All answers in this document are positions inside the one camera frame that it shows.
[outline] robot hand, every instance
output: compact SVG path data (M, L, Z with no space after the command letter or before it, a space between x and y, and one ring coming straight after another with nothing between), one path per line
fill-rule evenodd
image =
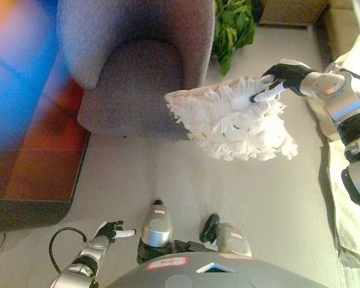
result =
M95 279L109 245L114 243L116 238L130 237L136 233L134 229L123 230L123 223L123 221L103 222L97 229L95 237L86 243L83 250L60 272L50 287L97 288L98 283Z

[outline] cardboard box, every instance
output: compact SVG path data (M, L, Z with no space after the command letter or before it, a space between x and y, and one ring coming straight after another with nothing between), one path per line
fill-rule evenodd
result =
M260 24L312 25L328 0L263 0Z

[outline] label sticker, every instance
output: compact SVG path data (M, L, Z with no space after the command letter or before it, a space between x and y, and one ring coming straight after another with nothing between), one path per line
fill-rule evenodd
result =
M146 268L147 270L158 269L158 268L168 268L168 267L176 267L176 266L184 266L188 264L187 257L175 257L168 259L161 259L157 261L153 261Z
M239 234L236 234L236 233L232 233L230 234L232 237L236 237L236 238L239 238L239 239L242 239L242 236L239 235Z
M256 258L245 256L245 255L239 255L239 254L219 254L224 259L237 259L237 260L252 260L257 261Z

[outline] white cloth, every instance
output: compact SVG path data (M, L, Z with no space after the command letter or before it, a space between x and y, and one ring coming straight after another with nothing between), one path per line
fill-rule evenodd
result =
M273 78L240 78L172 92L165 99L178 122L190 131L189 138L214 158L265 161L282 153L291 159L298 152L279 118L285 106L277 100L250 102Z

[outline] armchair cushion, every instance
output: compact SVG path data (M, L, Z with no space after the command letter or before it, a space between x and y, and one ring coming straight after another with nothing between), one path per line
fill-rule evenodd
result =
M106 61L97 87L85 92L78 121L100 134L186 139L186 129L170 115L163 97L182 89L182 79L181 57L173 45L123 44Z

